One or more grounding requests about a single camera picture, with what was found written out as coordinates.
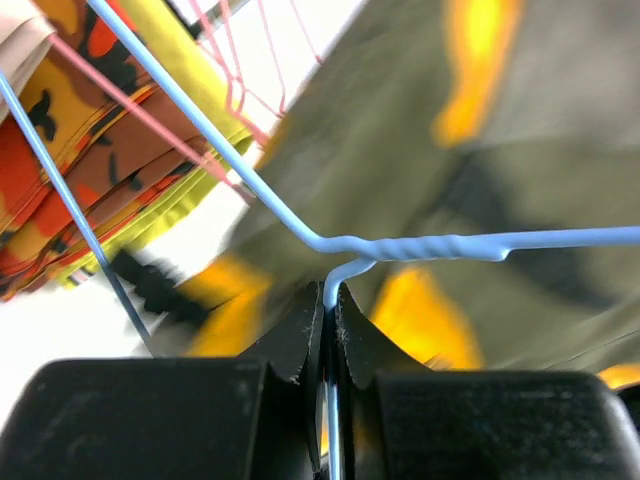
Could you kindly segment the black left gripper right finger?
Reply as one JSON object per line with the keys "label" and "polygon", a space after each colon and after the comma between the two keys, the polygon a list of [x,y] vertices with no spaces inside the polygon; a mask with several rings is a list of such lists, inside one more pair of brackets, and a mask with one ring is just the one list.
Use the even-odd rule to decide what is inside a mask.
{"label": "black left gripper right finger", "polygon": [[432,371],[342,288],[348,479],[635,479],[639,397],[579,372]]}

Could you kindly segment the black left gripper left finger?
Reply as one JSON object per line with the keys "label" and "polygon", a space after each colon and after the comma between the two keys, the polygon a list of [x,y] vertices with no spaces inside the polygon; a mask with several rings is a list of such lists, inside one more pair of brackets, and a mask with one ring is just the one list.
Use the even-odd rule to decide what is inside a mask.
{"label": "black left gripper left finger", "polygon": [[27,384],[5,479],[315,479],[322,287],[236,357],[73,359]]}

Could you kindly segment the blue wire hanger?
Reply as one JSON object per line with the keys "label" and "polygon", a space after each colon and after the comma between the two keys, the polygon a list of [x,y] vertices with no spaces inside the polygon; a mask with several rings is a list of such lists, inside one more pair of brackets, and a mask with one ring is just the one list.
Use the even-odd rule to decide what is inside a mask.
{"label": "blue wire hanger", "polygon": [[[54,263],[45,283],[54,279],[76,285],[83,277],[102,270],[147,349],[147,356],[140,359],[236,357],[280,322],[297,293],[311,283],[320,284],[323,320],[314,410],[319,420],[320,470],[315,479],[348,479],[344,475],[339,405],[336,309],[342,288],[347,288],[355,301],[348,286],[352,279],[383,262],[499,263],[511,253],[524,250],[629,246],[639,250],[639,220],[628,226],[377,240],[354,235],[326,236],[310,228],[261,178],[260,163],[279,123],[370,1],[362,3],[302,91],[284,115],[278,117],[276,128],[266,132],[258,126],[268,137],[266,145],[260,147],[254,142],[245,154],[238,153],[149,51],[134,27],[132,15],[124,10],[127,1],[83,2],[206,140],[207,151],[198,154],[132,101],[64,42],[45,15],[55,29],[48,53],[58,51],[126,111],[203,167],[218,183],[198,208],[169,232],[139,251],[122,249],[114,258],[108,258],[100,237],[29,119],[20,101],[24,90],[16,95],[1,73],[1,126],[8,117],[16,121],[87,248],[85,253],[74,250],[68,258]],[[579,372],[597,377],[617,394],[639,397],[639,382],[614,389],[597,374],[582,370],[426,367],[432,371]]]}

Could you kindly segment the green yellow camouflage trousers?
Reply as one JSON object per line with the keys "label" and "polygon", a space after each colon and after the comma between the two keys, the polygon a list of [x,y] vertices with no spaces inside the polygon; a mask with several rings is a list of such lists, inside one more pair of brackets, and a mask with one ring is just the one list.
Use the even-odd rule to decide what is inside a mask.
{"label": "green yellow camouflage trousers", "polygon": [[[639,220],[635,1],[370,1],[279,123],[261,178],[365,239]],[[639,250],[383,262],[364,314],[434,370],[639,382]]]}

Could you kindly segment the orange camouflage trousers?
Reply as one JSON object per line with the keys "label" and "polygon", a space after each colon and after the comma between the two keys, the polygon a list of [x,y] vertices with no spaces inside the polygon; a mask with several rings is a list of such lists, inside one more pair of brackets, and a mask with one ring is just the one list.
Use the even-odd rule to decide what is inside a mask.
{"label": "orange camouflage trousers", "polygon": [[[83,1],[40,1],[60,38],[129,98],[198,154],[206,140],[173,104],[106,24]],[[120,104],[56,50],[51,50],[20,101],[91,224],[90,209],[111,184],[94,143],[127,114]],[[87,248],[55,188],[12,117],[1,126],[1,297],[36,290],[54,263]]]}

